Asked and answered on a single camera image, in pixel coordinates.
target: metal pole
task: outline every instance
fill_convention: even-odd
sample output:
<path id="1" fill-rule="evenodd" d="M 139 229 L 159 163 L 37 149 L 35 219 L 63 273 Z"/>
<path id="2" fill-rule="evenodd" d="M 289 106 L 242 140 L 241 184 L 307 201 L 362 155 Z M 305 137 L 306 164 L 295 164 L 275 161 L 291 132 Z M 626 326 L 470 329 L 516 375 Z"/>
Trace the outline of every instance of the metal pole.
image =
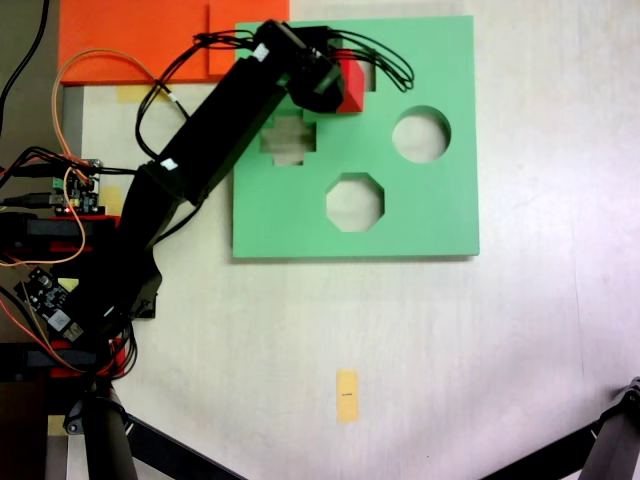
<path id="1" fill-rule="evenodd" d="M 96 395 L 88 396 L 84 404 L 82 426 L 89 478 L 138 480 L 125 432 L 123 411 L 111 399 L 111 392 L 113 389 L 110 383 L 98 387 Z"/>

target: octagonal hole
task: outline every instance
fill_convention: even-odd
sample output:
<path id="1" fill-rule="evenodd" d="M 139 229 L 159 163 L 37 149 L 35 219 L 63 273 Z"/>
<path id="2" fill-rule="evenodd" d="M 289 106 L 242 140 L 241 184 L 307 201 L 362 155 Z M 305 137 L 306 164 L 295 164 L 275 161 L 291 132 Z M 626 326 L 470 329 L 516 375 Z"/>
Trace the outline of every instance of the octagonal hole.
<path id="1" fill-rule="evenodd" d="M 440 158 L 451 143 L 451 126 L 442 112 L 419 106 L 405 111 L 391 136 L 400 155 L 414 163 Z"/>
<path id="2" fill-rule="evenodd" d="M 384 215 L 384 189 L 366 173 L 345 173 L 327 192 L 327 216 L 343 232 L 366 232 Z"/>

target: circular hole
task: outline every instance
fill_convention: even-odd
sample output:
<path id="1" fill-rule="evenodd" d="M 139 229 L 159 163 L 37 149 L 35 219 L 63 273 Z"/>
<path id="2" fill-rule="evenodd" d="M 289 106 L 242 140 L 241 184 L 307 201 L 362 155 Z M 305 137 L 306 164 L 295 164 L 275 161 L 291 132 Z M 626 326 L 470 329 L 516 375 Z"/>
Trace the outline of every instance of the circular hole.
<path id="1" fill-rule="evenodd" d="M 451 126 L 435 108 L 413 107 L 400 116 L 391 139 L 404 158 L 427 163 L 440 158 L 449 148 Z"/>

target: white table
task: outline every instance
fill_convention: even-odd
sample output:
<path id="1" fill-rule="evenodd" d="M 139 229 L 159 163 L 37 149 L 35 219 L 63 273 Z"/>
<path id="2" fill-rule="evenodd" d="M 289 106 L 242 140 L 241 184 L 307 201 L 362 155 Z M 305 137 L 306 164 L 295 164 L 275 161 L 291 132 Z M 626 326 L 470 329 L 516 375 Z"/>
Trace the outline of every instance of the white table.
<path id="1" fill-rule="evenodd" d="M 252 480 L 474 479 L 640 373 L 640 2 L 292 3 L 294 20 L 436 14 L 475 16 L 481 255 L 237 262 L 225 181 L 156 249 L 158 318 L 116 385 L 129 411 Z M 193 109 L 210 88 L 176 93 Z M 85 89 L 82 154 L 141 164 L 137 105 L 115 98 Z M 145 122 L 158 148 L 181 119 Z M 360 381 L 346 425 L 341 368 Z"/>

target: cross-shaped hole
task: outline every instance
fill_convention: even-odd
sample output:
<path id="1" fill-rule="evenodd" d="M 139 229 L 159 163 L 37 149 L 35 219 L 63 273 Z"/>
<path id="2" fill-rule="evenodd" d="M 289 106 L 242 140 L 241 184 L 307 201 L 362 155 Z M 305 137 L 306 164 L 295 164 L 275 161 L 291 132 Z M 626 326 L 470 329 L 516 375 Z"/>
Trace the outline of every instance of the cross-shaped hole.
<path id="1" fill-rule="evenodd" d="M 276 167 L 302 165 L 304 154 L 316 151 L 316 124 L 304 123 L 302 112 L 276 116 L 274 128 L 262 130 L 260 151 L 271 153 Z"/>

